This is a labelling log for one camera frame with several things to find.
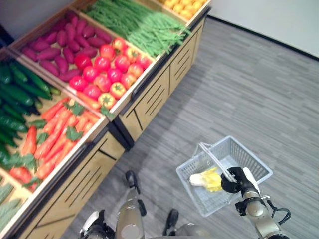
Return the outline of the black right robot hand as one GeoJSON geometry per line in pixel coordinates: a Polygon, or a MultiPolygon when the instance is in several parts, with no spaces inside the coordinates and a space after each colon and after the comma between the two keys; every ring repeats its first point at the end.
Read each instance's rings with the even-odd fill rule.
{"type": "Polygon", "coordinates": [[[231,178],[235,179],[235,182],[229,181],[227,177],[222,174],[221,187],[224,191],[228,193],[241,192],[241,195],[244,195],[248,191],[254,191],[260,194],[258,184],[249,168],[230,167],[227,171],[230,173],[231,178]]]}

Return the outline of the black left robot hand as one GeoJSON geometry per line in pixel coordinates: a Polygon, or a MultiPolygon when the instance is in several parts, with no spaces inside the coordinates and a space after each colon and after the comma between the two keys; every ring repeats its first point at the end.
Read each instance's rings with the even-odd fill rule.
{"type": "Polygon", "coordinates": [[[94,211],[80,230],[79,239],[114,239],[115,231],[105,222],[105,210],[94,211]]]}

